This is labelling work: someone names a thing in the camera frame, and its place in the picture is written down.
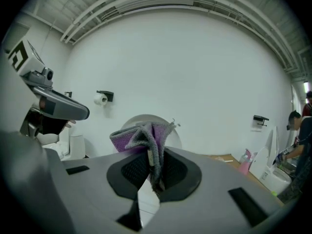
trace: white wall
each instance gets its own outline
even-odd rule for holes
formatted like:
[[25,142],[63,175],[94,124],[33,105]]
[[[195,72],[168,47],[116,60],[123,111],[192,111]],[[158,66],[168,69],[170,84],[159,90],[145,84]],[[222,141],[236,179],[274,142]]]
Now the white wall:
[[[141,114],[175,118],[183,148],[199,154],[257,152],[275,125],[287,143],[289,78],[263,43],[225,21],[179,11],[123,18],[74,47],[65,81],[90,109],[78,123],[89,154],[112,153],[109,134]],[[96,106],[96,90],[114,102]],[[253,127],[253,115],[268,127]]]
[[15,21],[29,27],[26,37],[36,49],[44,64],[54,71],[53,88],[63,92],[63,77],[66,62],[72,50],[71,44],[59,41],[61,33],[50,26],[21,12]]

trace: man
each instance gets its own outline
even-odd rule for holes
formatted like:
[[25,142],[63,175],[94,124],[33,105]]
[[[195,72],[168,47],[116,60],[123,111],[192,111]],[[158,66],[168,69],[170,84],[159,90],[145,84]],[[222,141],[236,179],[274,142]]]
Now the man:
[[307,92],[308,103],[305,104],[302,110],[302,117],[312,116],[312,91]]
[[279,154],[277,156],[277,161],[283,162],[297,156],[300,156],[300,158],[295,172],[295,179],[289,187],[278,196],[284,203],[300,195],[305,181],[310,176],[312,167],[312,117],[301,117],[295,110],[289,115],[288,122],[290,130],[298,131],[300,129],[297,147],[287,155]]

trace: purple towel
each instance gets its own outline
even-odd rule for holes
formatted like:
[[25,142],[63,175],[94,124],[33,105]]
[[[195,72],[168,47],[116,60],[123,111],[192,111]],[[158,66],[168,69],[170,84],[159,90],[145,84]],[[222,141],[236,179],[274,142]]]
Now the purple towel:
[[164,160],[164,149],[167,136],[176,126],[174,123],[142,122],[134,127],[119,130],[110,135],[110,139],[119,152],[137,147],[147,147],[153,154],[154,169],[151,176],[151,185],[159,195],[165,190],[161,181],[161,171]]

